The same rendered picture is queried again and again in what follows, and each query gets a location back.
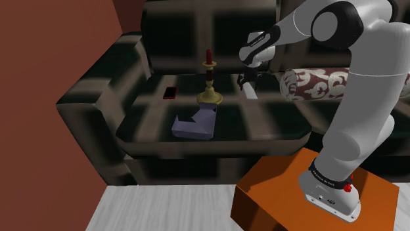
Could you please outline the white flat bar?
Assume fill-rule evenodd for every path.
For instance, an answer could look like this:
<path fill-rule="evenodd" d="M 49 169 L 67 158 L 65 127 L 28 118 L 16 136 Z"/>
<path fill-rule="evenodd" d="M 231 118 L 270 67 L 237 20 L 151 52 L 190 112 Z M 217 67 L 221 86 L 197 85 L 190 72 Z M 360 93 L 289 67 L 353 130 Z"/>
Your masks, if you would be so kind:
<path fill-rule="evenodd" d="M 249 100 L 257 100 L 258 99 L 253 86 L 249 82 L 244 83 L 242 85 L 242 89 L 243 89 L 247 99 L 249 99 Z"/>

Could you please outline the brass candlestick with red candle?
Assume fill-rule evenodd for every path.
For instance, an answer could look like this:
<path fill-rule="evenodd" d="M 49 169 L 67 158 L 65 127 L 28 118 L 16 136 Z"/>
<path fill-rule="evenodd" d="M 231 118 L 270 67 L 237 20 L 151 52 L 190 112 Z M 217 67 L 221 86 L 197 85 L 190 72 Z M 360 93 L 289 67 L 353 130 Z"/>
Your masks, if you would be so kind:
<path fill-rule="evenodd" d="M 212 50 L 206 50 L 206 60 L 202 63 L 206 69 L 206 87 L 204 92 L 200 93 L 196 101 L 198 103 L 209 103 L 209 104 L 220 104 L 223 100 L 223 96 L 216 92 L 214 84 L 214 67 L 217 66 L 217 63 L 212 59 Z"/>

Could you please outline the red and white patterned bolster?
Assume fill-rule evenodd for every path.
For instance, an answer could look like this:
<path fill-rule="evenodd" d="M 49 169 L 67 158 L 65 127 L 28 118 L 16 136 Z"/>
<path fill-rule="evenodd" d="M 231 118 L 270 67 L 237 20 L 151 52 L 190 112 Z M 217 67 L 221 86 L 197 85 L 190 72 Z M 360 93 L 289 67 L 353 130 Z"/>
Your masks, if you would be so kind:
<path fill-rule="evenodd" d="M 287 101 L 342 99 L 349 68 L 296 68 L 284 72 L 280 92 Z"/>

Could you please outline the lavender angular box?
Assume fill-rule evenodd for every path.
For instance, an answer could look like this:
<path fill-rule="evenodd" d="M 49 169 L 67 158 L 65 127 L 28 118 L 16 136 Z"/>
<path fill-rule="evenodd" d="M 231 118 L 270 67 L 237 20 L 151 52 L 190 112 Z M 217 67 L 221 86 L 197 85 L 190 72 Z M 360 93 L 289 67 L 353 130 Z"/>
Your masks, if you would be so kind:
<path fill-rule="evenodd" d="M 217 104 L 201 102 L 199 106 L 199 110 L 191 117 L 193 122 L 179 121 L 178 116 L 175 117 L 171 128 L 171 132 L 175 137 L 198 140 L 210 140 L 213 138 Z"/>

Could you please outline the red-edged black phone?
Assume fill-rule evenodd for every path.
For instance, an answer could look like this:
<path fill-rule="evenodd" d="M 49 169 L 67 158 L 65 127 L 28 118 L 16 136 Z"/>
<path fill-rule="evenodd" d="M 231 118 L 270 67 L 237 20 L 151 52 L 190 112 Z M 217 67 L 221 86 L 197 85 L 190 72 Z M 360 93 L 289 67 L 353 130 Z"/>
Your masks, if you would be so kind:
<path fill-rule="evenodd" d="M 164 100 L 175 99 L 177 95 L 177 87 L 167 87 L 163 94 Z"/>

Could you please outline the orange robot stand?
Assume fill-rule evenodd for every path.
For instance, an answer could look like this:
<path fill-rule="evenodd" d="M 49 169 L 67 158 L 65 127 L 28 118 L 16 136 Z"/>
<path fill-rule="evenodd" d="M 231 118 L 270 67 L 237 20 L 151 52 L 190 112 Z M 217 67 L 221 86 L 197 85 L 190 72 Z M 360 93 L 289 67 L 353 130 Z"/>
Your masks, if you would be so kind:
<path fill-rule="evenodd" d="M 244 231 L 393 231 L 398 186 L 362 168 L 353 173 L 361 212 L 352 223 L 310 203 L 298 185 L 317 153 L 262 157 L 238 182 L 231 218 Z"/>

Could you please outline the dark checkered sofa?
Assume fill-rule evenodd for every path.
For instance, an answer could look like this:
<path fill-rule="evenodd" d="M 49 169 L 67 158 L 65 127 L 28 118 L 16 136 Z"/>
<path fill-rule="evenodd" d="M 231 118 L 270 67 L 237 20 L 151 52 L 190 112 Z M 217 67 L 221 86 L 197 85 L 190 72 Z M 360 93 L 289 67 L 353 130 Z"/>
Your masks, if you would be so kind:
<path fill-rule="evenodd" d="M 289 68 L 347 68 L 348 51 L 311 40 L 279 47 L 260 66 L 257 100 L 237 85 L 240 46 L 303 0 L 146 0 L 141 29 L 123 34 L 57 102 L 57 110 L 109 185 L 235 184 L 263 156 L 321 148 L 336 100 L 285 100 Z M 210 140 L 172 134 L 175 117 L 190 121 L 205 89 L 211 49 L 214 87 L 223 95 Z M 164 100 L 167 87 L 175 99 Z"/>

